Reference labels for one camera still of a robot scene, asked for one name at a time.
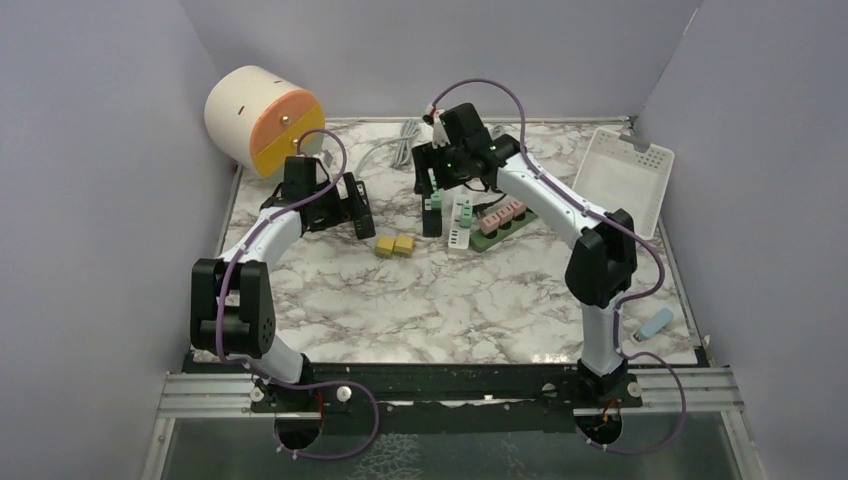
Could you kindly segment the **green round-socket power strip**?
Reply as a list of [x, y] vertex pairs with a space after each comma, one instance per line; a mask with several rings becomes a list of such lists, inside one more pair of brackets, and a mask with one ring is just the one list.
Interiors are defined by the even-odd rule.
[[479, 231], [478, 221], [478, 228], [474, 230], [470, 235], [469, 248], [477, 253], [485, 252], [490, 248], [494, 247], [496, 244], [504, 241], [510, 235], [516, 233], [531, 222], [535, 221], [537, 218], [538, 216], [534, 212], [526, 210], [523, 219], [512, 219], [510, 223], [499, 227], [496, 232], [494, 232], [492, 235], [487, 236], [482, 235]]

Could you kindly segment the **black power strip blue ports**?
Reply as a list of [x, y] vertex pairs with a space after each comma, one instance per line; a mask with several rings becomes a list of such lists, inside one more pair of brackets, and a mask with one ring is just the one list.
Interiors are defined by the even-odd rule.
[[442, 236], [443, 230], [442, 211], [434, 212], [429, 209], [427, 205], [429, 196], [422, 197], [422, 235], [427, 238], [438, 238]]

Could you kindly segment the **black power strip green ports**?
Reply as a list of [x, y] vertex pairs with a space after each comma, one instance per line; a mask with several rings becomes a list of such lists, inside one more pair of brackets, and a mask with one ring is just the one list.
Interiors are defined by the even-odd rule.
[[346, 219], [353, 224], [358, 239], [373, 238], [376, 229], [365, 183], [348, 172], [344, 175], [344, 184], [347, 196], [342, 205]]

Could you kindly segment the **yellow plug adapter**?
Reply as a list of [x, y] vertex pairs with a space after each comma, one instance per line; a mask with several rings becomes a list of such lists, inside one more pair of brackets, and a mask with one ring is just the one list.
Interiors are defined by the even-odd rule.
[[390, 236], [381, 236], [377, 239], [374, 252], [380, 258], [390, 258], [393, 255], [396, 239]]
[[415, 240], [413, 237], [398, 235], [395, 239], [392, 252], [395, 256], [408, 258], [413, 254]]

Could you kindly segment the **green plug adapter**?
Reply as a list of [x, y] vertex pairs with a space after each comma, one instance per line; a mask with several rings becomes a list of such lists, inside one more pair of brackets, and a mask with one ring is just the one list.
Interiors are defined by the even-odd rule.
[[431, 211], [441, 212], [443, 209], [443, 190], [439, 187], [432, 171], [429, 172], [429, 178], [432, 192], [428, 198], [427, 205]]
[[473, 219], [473, 204], [469, 200], [466, 200], [459, 209], [457, 217], [458, 226], [461, 229], [469, 229], [473, 223]]

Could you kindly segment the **pink usb charger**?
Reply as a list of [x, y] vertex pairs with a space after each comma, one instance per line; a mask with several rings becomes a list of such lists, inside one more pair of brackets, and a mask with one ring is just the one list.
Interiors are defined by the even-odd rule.
[[514, 200], [509, 204], [509, 207], [512, 210], [514, 220], [521, 220], [524, 218], [527, 209], [524, 202]]
[[495, 212], [499, 227], [506, 225], [514, 218], [514, 209], [510, 206], [504, 206]]
[[479, 231], [484, 236], [492, 235], [499, 227], [500, 217], [496, 213], [484, 216], [479, 220]]

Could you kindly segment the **white power strip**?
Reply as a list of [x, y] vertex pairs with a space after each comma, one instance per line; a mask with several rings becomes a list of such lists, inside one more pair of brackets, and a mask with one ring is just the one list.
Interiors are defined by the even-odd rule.
[[466, 200], [469, 200], [473, 204], [472, 198], [468, 194], [457, 193], [451, 204], [449, 232], [447, 236], [447, 246], [448, 250], [451, 252], [459, 252], [469, 249], [472, 225], [469, 229], [461, 229], [457, 222], [459, 209]]

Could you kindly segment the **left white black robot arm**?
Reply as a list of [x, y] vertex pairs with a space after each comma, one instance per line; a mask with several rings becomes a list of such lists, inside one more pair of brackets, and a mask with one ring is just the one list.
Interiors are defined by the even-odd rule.
[[315, 387], [309, 360], [276, 335], [270, 273], [304, 234], [346, 223], [358, 239], [376, 234], [365, 183], [351, 172], [331, 176], [318, 158], [288, 157], [282, 181], [248, 232], [218, 257], [193, 265], [192, 346], [277, 380], [276, 396], [288, 409], [309, 406]]

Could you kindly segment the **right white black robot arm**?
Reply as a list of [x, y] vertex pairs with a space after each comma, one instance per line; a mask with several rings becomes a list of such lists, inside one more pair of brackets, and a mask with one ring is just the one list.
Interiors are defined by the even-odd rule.
[[608, 212], [575, 194], [531, 158], [516, 138], [494, 137], [476, 108], [463, 103], [424, 115], [432, 139], [413, 148], [414, 190], [429, 197], [479, 180], [523, 202], [571, 250], [564, 273], [580, 302], [583, 345], [577, 362], [577, 393], [587, 405], [612, 399], [627, 374], [616, 351], [614, 308], [630, 289], [637, 268], [633, 221], [624, 210]]

